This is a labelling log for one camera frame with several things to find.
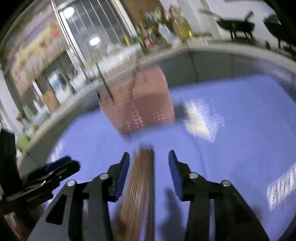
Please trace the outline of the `brown wooden chopstick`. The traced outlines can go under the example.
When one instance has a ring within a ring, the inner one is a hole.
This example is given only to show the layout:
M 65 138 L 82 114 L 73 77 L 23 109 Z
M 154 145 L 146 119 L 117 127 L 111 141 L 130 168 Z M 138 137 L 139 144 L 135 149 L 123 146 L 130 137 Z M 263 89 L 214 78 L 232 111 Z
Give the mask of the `brown wooden chopstick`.
M 132 169 L 128 178 L 113 227 L 115 240 L 138 240 L 142 226 L 147 170 L 149 161 L 145 146 L 134 153 Z
M 142 240 L 154 240 L 154 148 L 141 146 L 140 156 L 144 161 L 144 209 L 142 213 Z

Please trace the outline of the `chrome kitchen faucet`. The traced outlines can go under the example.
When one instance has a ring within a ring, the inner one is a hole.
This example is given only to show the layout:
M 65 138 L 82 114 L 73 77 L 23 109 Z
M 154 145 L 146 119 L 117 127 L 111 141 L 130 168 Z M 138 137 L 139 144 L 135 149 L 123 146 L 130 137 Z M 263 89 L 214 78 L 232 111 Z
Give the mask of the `chrome kitchen faucet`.
M 48 77 L 48 85 L 53 91 L 55 96 L 57 96 L 61 91 L 70 91 L 71 94 L 75 94 L 76 90 L 70 81 L 65 77 L 60 69 L 53 71 Z

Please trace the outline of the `green bowl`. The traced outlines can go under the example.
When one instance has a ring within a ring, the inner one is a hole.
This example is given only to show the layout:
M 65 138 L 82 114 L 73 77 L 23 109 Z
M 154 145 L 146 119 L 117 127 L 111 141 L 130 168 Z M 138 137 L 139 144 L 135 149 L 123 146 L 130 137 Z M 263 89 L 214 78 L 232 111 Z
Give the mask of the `green bowl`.
M 18 138 L 16 142 L 16 147 L 19 151 L 23 152 L 29 146 L 29 144 L 30 138 L 26 134 L 23 134 Z

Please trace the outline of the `wooden cutting board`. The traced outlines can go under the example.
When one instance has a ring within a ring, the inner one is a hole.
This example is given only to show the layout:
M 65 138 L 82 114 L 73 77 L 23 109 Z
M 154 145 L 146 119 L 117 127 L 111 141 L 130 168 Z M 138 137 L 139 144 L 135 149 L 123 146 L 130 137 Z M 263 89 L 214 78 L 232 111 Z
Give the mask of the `wooden cutting board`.
M 51 89 L 48 89 L 43 94 L 42 100 L 50 112 L 53 112 L 60 107 L 60 103 Z

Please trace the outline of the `blue patterned tablecloth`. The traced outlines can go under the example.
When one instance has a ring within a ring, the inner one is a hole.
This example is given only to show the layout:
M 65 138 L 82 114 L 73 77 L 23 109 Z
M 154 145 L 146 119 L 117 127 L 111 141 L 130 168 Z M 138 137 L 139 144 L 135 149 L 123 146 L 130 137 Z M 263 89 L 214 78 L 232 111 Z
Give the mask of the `blue patterned tablecloth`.
M 180 105 L 197 102 L 213 125 L 209 140 L 191 135 L 184 114 L 177 121 L 121 136 L 100 112 L 77 118 L 55 144 L 47 162 L 70 156 L 81 164 L 73 175 L 86 182 L 107 171 L 140 144 L 155 151 L 155 239 L 182 240 L 189 203 L 178 200 L 168 164 L 179 161 L 213 182 L 229 180 L 278 240 L 295 216 L 295 102 L 271 77 L 254 75 L 190 84 L 171 90 Z

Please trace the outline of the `pink perforated utensil basket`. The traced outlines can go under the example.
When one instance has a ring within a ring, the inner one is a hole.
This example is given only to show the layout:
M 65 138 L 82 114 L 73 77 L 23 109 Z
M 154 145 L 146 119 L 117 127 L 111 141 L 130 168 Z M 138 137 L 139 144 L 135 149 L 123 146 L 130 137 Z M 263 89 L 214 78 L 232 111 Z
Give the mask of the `pink perforated utensil basket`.
M 166 77 L 158 65 L 109 85 L 101 95 L 99 107 L 122 135 L 175 121 Z

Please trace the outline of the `fruit print window blind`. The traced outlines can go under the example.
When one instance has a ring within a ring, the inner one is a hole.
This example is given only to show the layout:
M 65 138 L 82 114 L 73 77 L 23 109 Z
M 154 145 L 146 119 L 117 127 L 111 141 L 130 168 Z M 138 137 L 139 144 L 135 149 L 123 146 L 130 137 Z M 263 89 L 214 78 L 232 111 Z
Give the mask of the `fruit print window blind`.
M 7 57 L 12 79 L 20 95 L 59 55 L 67 42 L 50 3 L 36 14 L 19 21 Z

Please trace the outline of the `barred window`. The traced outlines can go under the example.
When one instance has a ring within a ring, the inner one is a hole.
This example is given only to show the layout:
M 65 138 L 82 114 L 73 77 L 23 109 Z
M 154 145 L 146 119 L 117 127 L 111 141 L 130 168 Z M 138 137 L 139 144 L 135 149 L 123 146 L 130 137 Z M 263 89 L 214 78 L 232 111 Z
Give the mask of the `barred window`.
M 52 1 L 70 47 L 69 56 L 88 75 L 109 74 L 132 61 L 139 44 L 121 1 Z

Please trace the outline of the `white plastic jug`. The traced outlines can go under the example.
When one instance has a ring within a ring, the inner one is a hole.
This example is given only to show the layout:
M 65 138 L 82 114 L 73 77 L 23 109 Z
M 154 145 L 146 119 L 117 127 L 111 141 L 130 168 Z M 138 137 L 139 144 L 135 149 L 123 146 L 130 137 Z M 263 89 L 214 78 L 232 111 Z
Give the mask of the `white plastic jug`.
M 158 32 L 161 34 L 161 36 L 165 39 L 165 41 L 168 44 L 172 44 L 174 40 L 174 35 L 171 33 L 171 31 L 165 24 L 158 23 Z

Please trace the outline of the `yellow cooking oil bottle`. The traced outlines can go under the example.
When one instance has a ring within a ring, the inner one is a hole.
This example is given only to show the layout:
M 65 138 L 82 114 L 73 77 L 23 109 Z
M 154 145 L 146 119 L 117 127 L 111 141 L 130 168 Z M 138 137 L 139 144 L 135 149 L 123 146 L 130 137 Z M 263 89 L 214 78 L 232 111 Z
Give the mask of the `yellow cooking oil bottle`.
M 175 33 L 182 42 L 186 42 L 188 39 L 194 37 L 193 31 L 185 19 L 173 18 L 172 25 Z

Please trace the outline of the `wok with steel lid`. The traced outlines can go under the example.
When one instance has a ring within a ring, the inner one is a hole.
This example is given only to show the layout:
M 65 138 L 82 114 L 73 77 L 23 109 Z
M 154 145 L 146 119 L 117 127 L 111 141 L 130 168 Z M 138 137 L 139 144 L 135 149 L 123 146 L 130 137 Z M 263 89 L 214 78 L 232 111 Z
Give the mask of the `wok with steel lid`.
M 277 39 L 279 48 L 281 48 L 281 41 L 286 42 L 290 48 L 295 46 L 295 34 L 281 24 L 276 14 L 264 18 L 263 23 L 267 30 Z

